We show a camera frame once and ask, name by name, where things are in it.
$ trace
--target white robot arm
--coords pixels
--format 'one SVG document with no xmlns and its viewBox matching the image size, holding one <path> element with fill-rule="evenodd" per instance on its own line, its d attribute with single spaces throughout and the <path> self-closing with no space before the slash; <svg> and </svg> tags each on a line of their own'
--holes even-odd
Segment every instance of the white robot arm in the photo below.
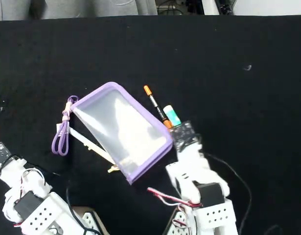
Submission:
<svg viewBox="0 0 301 235">
<path fill-rule="evenodd" d="M 171 183 L 183 201 L 200 206 L 180 204 L 166 234 L 238 235 L 232 201 L 226 198 L 230 188 L 199 152 L 202 145 L 190 122 L 171 129 L 171 135 L 178 157 L 166 166 Z"/>
<path fill-rule="evenodd" d="M 20 227 L 24 235 L 106 234 L 92 211 L 81 218 L 58 194 L 50 192 L 52 187 L 40 170 L 25 169 L 26 160 L 10 157 L 0 143 L 0 179 L 11 187 L 2 211 L 14 227 Z"/>
</svg>

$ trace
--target pencil case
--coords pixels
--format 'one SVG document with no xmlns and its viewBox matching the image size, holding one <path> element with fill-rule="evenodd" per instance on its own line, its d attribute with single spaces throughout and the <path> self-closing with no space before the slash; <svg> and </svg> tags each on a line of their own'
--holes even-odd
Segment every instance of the pencil case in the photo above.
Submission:
<svg viewBox="0 0 301 235">
<path fill-rule="evenodd" d="M 130 184 L 172 148 L 167 128 L 115 82 L 94 90 L 71 110 Z"/>
</svg>

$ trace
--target marker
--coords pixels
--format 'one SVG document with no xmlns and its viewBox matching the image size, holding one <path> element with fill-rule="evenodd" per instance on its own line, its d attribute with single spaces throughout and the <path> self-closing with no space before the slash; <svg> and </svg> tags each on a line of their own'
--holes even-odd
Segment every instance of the marker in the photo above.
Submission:
<svg viewBox="0 0 301 235">
<path fill-rule="evenodd" d="M 171 105 L 167 105 L 163 108 L 164 113 L 167 115 L 169 120 L 171 121 L 173 126 L 178 126 L 181 124 L 181 120 L 179 117 L 176 115 L 174 109 L 172 108 Z"/>
<path fill-rule="evenodd" d="M 151 90 L 149 89 L 149 87 L 147 85 L 144 86 L 144 90 L 146 92 L 146 94 L 148 95 L 150 101 L 152 102 L 152 104 L 154 105 L 154 107 L 156 108 L 157 112 L 160 115 L 160 118 L 162 120 L 162 122 L 164 123 L 164 125 L 170 129 L 172 128 L 172 123 L 170 122 L 170 120 L 168 119 L 168 117 L 165 115 L 164 111 L 162 110 L 162 108 L 159 106 L 159 104 L 156 102 L 154 96 L 152 95 Z"/>
</svg>

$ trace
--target gray fabric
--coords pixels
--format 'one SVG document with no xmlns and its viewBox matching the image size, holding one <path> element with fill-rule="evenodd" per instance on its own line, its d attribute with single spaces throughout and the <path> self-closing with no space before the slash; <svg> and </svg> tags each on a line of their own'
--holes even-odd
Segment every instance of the gray fabric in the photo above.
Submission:
<svg viewBox="0 0 301 235">
<path fill-rule="evenodd" d="M 93 0 L 96 16 L 138 15 L 135 0 Z"/>
<path fill-rule="evenodd" d="M 157 15 L 155 0 L 136 0 L 139 15 Z"/>
<path fill-rule="evenodd" d="M 30 3 L 31 0 L 0 0 L 0 21 L 27 19 Z"/>
<path fill-rule="evenodd" d="M 45 0 L 42 19 L 77 18 L 86 16 L 86 0 Z"/>
<path fill-rule="evenodd" d="M 0 0 L 0 21 L 25 20 L 31 1 Z M 41 19 L 76 18 L 91 16 L 156 15 L 155 0 L 38 0 L 45 4 Z"/>
</svg>

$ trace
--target black cloth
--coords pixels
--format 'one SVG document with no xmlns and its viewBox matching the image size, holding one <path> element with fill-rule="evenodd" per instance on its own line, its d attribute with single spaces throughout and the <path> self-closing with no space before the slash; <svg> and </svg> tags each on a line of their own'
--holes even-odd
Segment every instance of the black cloth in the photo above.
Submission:
<svg viewBox="0 0 301 235">
<path fill-rule="evenodd" d="M 174 151 L 132 186 L 73 138 L 68 156 L 51 153 L 67 98 L 108 81 L 158 116 L 143 90 L 148 84 L 162 105 L 191 120 L 204 151 L 249 184 L 253 206 L 243 234 L 277 224 L 283 234 L 301 235 L 301 16 L 0 22 L 0 141 L 62 173 L 49 182 L 63 198 L 70 179 L 71 203 L 94 208 L 111 234 L 161 234 L 173 208 L 146 188 L 176 195 L 164 168 Z M 210 164 L 229 183 L 239 225 L 247 191 L 227 167 Z M 0 181 L 0 234 L 20 234 L 1 212 L 6 191 Z"/>
</svg>

